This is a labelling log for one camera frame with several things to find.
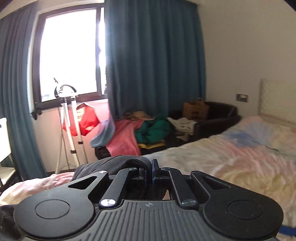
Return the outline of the black pants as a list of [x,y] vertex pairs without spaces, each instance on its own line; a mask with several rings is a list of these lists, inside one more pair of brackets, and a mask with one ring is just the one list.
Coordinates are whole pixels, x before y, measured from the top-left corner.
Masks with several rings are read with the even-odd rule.
[[68,184],[79,178],[94,174],[98,171],[107,171],[116,175],[125,168],[143,168],[148,174],[152,172],[151,162],[142,156],[116,156],[79,166],[74,172],[52,174],[46,178],[34,178],[18,182],[1,194],[1,240],[19,240],[21,234],[14,221],[14,210],[24,199]]

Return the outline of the left teal curtain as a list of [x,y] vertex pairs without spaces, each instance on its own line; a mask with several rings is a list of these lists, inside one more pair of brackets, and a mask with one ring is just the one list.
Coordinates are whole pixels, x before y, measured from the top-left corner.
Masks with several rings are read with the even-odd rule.
[[25,180],[47,173],[37,146],[28,104],[28,54],[37,12],[31,3],[1,19],[1,116],[8,122],[11,151]]

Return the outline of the right teal curtain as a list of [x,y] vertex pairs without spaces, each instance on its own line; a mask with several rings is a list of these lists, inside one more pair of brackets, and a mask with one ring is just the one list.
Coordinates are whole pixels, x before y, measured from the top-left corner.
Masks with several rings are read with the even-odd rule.
[[114,119],[179,110],[206,96],[198,7],[189,1],[105,1],[106,78]]

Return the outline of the red bag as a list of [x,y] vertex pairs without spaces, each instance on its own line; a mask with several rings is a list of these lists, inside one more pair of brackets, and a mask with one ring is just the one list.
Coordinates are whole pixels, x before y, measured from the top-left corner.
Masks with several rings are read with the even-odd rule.
[[[74,123],[74,116],[72,108],[68,109],[70,118],[70,131],[72,136],[77,136],[76,127]],[[91,132],[99,123],[96,116],[95,109],[86,103],[81,103],[77,106],[78,124],[82,136],[86,136]]]

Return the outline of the wall socket plate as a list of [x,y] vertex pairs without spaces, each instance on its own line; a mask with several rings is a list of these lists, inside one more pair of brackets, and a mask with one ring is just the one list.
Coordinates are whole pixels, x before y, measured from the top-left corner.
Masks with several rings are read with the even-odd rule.
[[240,102],[248,102],[248,95],[236,94],[236,100]]

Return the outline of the pastel bed sheet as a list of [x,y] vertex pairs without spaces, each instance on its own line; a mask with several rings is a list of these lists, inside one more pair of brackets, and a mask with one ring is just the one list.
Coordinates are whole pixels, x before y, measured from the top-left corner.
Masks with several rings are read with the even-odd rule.
[[274,199],[295,227],[295,126],[252,116],[218,135],[147,155],[184,174],[199,170]]

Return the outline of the light blue cloth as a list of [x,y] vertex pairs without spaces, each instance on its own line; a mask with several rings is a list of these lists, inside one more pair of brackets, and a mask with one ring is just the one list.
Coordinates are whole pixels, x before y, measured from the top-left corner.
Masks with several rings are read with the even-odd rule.
[[91,140],[93,148],[106,147],[115,133],[115,124],[112,118],[104,120],[99,124],[97,135]]

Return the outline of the pink cloth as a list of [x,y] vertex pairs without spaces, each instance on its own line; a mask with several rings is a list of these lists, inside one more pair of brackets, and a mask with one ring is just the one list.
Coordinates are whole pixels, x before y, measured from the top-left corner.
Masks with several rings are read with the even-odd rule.
[[118,120],[115,133],[106,148],[112,157],[119,155],[140,156],[140,149],[134,131],[142,127],[143,120]]

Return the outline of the dark framed window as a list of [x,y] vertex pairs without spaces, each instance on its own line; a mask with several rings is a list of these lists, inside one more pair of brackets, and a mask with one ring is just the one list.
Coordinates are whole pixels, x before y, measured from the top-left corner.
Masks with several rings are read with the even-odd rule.
[[74,87],[78,102],[107,98],[104,4],[80,4],[38,16],[33,44],[34,108],[60,105],[58,86]]

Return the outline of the green garment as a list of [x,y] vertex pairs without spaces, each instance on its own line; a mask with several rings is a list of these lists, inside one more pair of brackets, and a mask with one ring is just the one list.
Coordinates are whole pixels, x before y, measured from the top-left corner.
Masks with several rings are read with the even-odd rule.
[[152,144],[163,140],[170,131],[167,117],[159,114],[153,120],[145,120],[140,129],[134,131],[134,135],[138,143]]

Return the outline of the white cloth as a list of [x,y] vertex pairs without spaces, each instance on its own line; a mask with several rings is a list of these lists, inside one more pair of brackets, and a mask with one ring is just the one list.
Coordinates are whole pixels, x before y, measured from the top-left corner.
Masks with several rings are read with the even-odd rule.
[[194,135],[195,125],[197,123],[196,121],[189,120],[187,118],[180,118],[178,120],[174,120],[170,117],[167,117],[166,119],[175,128],[175,136],[178,139],[187,142],[189,140],[189,137]]

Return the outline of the quilted headboard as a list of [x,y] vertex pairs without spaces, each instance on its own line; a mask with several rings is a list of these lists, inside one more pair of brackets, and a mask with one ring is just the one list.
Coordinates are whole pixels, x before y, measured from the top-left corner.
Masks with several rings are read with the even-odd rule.
[[295,83],[261,79],[258,114],[295,125]]

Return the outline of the white back chair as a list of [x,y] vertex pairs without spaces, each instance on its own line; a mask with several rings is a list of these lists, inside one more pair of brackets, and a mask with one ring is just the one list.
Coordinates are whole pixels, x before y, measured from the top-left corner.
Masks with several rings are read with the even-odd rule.
[[[4,165],[5,159],[10,161],[11,167]],[[21,177],[11,156],[7,119],[1,118],[1,193],[20,179]]]

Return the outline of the brown paper bag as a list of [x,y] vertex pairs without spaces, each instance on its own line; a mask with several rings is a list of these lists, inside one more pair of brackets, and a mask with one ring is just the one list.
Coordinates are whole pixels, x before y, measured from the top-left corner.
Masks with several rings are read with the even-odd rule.
[[209,106],[203,99],[198,98],[195,102],[183,103],[183,117],[193,121],[203,121],[207,118]]

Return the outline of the teal curtain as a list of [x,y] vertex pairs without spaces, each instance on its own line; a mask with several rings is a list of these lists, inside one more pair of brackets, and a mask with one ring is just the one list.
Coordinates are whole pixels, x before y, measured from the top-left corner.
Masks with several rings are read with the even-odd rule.
[[198,7],[189,1],[105,1],[106,78],[114,119],[179,110],[206,96]]
[[28,54],[37,12],[31,3],[1,19],[1,116],[8,122],[11,151],[25,180],[47,173],[37,146],[28,104]]

